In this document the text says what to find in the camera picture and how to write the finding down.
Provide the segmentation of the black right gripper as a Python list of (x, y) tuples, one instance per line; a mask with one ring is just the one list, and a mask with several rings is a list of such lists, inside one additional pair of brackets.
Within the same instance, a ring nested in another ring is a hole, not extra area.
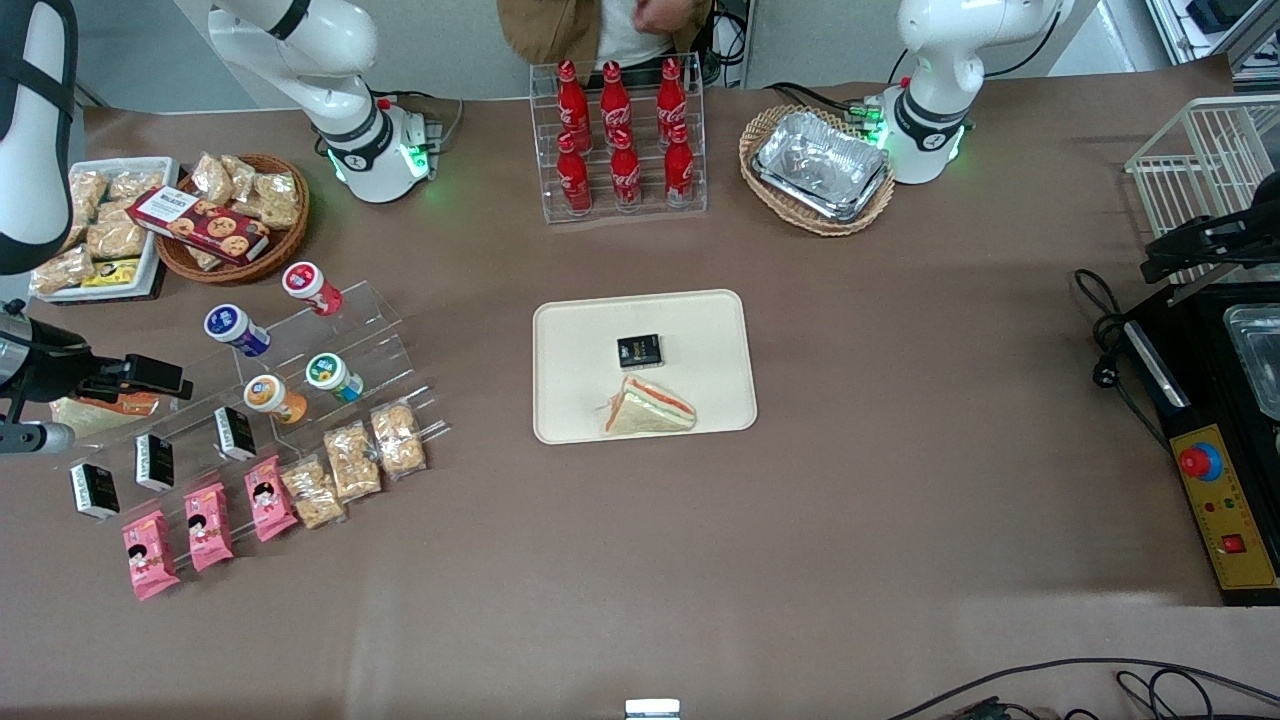
[(92, 398), (114, 404), (128, 384), (129, 395), (160, 395), (191, 401), (195, 383), (183, 368), (129, 354), (100, 357), (76, 333), (33, 320), (23, 313), (3, 311), (1, 396), (31, 402)]

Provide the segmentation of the bystander bare hand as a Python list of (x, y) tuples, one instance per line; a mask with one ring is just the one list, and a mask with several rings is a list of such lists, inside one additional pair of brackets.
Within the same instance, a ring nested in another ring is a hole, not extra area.
[(637, 32), (649, 35), (675, 35), (682, 28), (703, 22), (707, 13), (699, 1), (652, 0), (636, 1), (632, 24)]

